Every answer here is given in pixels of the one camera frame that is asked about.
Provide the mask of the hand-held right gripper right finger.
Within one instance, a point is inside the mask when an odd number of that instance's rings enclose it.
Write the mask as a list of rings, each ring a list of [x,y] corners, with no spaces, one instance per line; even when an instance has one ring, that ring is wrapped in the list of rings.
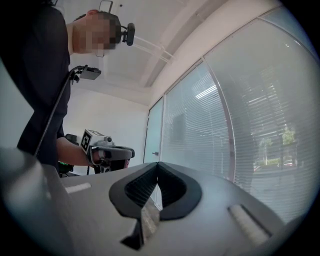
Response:
[[[173,201],[162,204],[149,256],[265,256],[275,249],[283,221],[234,183],[164,162],[158,173],[161,193]]]

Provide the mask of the person's black shirt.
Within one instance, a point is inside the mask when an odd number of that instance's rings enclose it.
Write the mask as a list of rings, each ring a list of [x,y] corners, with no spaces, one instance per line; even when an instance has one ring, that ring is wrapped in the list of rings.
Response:
[[[57,167],[71,94],[65,19],[48,0],[7,0],[1,9],[0,57],[34,111],[17,146]]]

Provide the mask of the frosted glass door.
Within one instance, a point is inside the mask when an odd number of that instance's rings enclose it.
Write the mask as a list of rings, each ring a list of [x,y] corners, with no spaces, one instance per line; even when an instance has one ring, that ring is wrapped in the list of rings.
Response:
[[[161,131],[164,100],[161,97],[149,110],[144,147],[144,163],[158,162],[160,160]]]

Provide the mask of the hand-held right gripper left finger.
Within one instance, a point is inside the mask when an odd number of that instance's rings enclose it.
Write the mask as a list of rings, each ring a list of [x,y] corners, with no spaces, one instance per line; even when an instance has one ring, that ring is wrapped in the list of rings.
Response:
[[[148,179],[156,163],[128,169],[61,178],[75,256],[158,256],[156,245],[143,243],[142,207],[126,194],[126,184]]]

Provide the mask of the person's left forearm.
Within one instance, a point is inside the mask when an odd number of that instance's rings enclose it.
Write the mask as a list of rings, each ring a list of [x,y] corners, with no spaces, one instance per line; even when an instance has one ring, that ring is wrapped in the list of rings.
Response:
[[[89,166],[87,155],[80,146],[68,141],[65,137],[56,140],[58,161],[72,166]]]

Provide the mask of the grey window frame post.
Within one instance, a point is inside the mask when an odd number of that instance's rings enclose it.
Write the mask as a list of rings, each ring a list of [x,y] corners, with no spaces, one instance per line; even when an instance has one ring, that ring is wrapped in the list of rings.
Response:
[[[218,92],[222,109],[225,116],[226,126],[227,126],[227,133],[228,133],[228,145],[229,145],[229,174],[228,174],[228,180],[232,183],[235,181],[235,169],[236,169],[236,153],[235,153],[235,136],[234,136],[234,130],[233,130],[233,124],[230,116],[230,111],[228,108],[228,104],[226,102],[225,95],[223,93],[223,90],[221,88],[221,85],[212,70],[211,66],[209,65],[207,59],[202,56],[202,61],[205,63],[206,68],[208,69],[212,80],[215,84],[216,90]]]

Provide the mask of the white ceiling pipe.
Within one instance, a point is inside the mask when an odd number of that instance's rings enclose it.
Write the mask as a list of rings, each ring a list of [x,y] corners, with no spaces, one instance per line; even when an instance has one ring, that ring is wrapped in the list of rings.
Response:
[[[162,44],[154,44],[138,36],[134,36],[134,43],[132,46],[157,57],[159,60],[162,60],[167,64],[171,64],[173,60],[176,59],[176,57],[169,53]]]

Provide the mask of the person's left hand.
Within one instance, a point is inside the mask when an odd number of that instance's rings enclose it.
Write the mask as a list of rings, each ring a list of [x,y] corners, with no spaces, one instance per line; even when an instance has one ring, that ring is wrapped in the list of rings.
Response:
[[[102,149],[94,148],[90,151],[88,155],[88,160],[92,166],[101,165],[107,160],[106,152]]]

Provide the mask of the sliding glass door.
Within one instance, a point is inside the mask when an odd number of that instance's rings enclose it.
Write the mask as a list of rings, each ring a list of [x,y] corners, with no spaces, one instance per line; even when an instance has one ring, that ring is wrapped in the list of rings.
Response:
[[[223,104],[204,62],[164,96],[161,160],[232,180]]]

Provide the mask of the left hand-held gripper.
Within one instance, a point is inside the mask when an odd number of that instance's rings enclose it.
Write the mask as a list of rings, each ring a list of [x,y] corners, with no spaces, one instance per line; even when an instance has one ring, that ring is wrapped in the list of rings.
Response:
[[[94,149],[103,152],[105,159],[131,159],[135,157],[135,151],[130,147],[114,146],[110,136],[103,135],[102,133],[85,129],[81,139],[80,147],[86,154],[90,163],[95,163]]]

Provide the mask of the black chest box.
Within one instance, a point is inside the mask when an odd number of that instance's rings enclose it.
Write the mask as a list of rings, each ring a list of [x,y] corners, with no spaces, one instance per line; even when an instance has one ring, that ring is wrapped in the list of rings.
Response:
[[[81,79],[94,81],[101,75],[102,71],[96,67],[89,67],[88,65],[79,66],[75,74]]]

